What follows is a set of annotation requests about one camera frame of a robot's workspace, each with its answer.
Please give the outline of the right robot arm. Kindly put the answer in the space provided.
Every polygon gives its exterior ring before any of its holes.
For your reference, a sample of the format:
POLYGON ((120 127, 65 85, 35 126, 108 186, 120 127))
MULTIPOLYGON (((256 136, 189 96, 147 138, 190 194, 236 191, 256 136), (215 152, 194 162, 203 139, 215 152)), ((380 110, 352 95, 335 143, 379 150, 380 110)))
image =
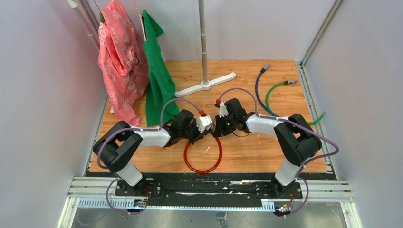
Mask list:
POLYGON ((246 134, 264 133, 277 138, 285 160, 272 178, 271 191, 280 199, 288 195, 304 162, 322 148, 320 139, 312 134, 312 128, 304 117, 294 114, 281 121, 255 112, 247 113, 236 98, 227 102, 217 100, 215 106, 219 109, 213 130, 215 137, 243 131, 246 134))

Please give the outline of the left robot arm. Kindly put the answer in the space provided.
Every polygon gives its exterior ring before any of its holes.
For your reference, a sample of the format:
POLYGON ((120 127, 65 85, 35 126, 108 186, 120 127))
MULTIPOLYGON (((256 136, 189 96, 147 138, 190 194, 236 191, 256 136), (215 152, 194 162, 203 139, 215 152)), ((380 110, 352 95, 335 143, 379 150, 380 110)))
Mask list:
POLYGON ((202 114, 194 117, 188 110, 181 110, 161 128, 134 128, 125 121, 119 121, 93 145, 92 150, 105 169, 126 182, 132 195, 141 196, 146 184, 142 181, 141 172, 131 162, 135 151, 144 147, 170 147, 181 139, 195 143, 207 134, 212 125, 210 116, 202 114))

